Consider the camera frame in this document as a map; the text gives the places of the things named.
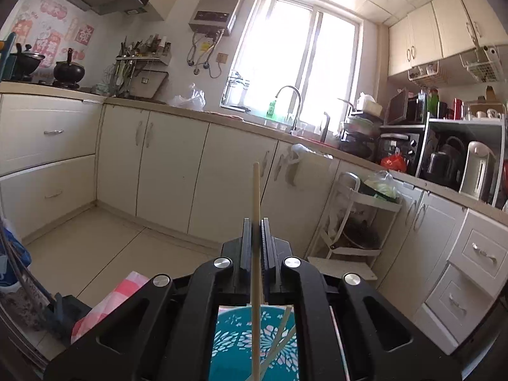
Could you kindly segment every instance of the floor tile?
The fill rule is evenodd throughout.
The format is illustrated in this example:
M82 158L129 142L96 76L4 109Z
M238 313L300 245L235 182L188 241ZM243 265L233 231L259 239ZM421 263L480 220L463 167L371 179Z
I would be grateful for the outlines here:
M166 273L176 278L189 275L200 264L214 257L172 245L167 239L156 237L153 231L141 232L78 297L87 305L95 306L129 272L136 271L149 278Z
M39 342L37 349L42 355L51 361L58 354L65 350L65 345L63 345L58 339L56 339L48 332L42 341Z
M31 271L50 293L77 296L141 230L89 209L28 245Z
M143 231L143 234L147 234L147 235L152 236L154 238L166 241L172 245L180 246L182 248L190 249L190 250L196 251L196 252L205 253L205 254L213 256L213 257L217 257L220 255L220 248L214 249L214 248L210 248L208 246L201 246L201 245L197 245L195 243L182 241L181 239L173 238L172 236L168 236L168 235L164 235L160 232L154 231L153 229L146 228Z

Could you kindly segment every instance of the electrical outlet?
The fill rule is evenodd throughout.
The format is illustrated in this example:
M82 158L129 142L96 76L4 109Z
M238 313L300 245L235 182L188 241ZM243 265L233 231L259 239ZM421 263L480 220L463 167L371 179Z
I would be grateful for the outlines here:
M227 63L228 62L228 55L224 53L217 53L217 63Z

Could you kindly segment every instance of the countertop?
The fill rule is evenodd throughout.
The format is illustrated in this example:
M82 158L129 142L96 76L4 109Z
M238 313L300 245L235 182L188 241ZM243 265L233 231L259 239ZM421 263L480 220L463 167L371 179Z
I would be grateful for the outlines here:
M2 82L0 83L0 93L33 94L41 96L66 97L78 100L97 101L98 103L104 102L105 104L132 107L137 109L158 111L160 113L169 113L176 116L202 120L209 123L249 131L251 133L256 133L257 135L275 138L277 140L281 140L287 143L293 144L301 143L302 145L308 147L309 149L316 150L324 154L332 155L339 160L345 160L352 164L356 164L369 170L373 171L384 170L384 168L382 168L381 166L372 163L368 160L361 159L357 156L353 156L349 153L342 152L330 146L312 142L302 137L292 136L269 127L260 126L258 124L243 121L241 117L221 115L218 113L210 113L207 111L194 111L188 109L181 109L165 104L150 103L147 101L108 98L74 90L60 89L51 86L39 86L26 83ZM430 191L433 194L436 194L452 202L455 202L463 207L471 208L474 211L480 212L485 216L488 216L491 219L494 219L499 223L508 226L508 214L490 206L489 204L467 197L463 194L454 191L453 189L440 186L438 184L428 182L423 179L407 175L405 173L400 173L392 170L390 171L390 173L395 179L409 183L426 191Z

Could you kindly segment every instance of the faucet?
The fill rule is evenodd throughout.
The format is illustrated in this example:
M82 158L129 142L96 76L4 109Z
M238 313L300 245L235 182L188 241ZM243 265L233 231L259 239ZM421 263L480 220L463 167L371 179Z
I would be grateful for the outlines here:
M291 131L290 131L290 133L291 133L292 131L295 131L295 130L296 130L296 123L297 123L298 118L299 118L299 116L300 116L300 113L301 113L301 111L302 111L302 95L300 94L300 92L298 91L298 89L297 89L295 86L287 85L287 86L282 86L282 87L280 88L280 90L279 90L279 91L277 92L277 94L275 95L275 98L278 98L278 96L279 96L280 92L281 92L284 88L286 88L286 87L290 87L291 89L293 89L293 91L294 91L294 92L296 93L296 95L298 96L298 108L296 109L296 116L295 116L295 119L294 119L294 121L293 121L293 125L291 126Z

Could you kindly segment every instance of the green bottle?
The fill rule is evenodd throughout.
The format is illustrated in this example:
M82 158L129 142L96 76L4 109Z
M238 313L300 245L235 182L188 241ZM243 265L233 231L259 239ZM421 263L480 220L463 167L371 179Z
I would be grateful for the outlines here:
M266 112L266 117L273 118L273 114L275 113L275 103L277 100L273 100L270 102L270 106L268 106L268 111Z

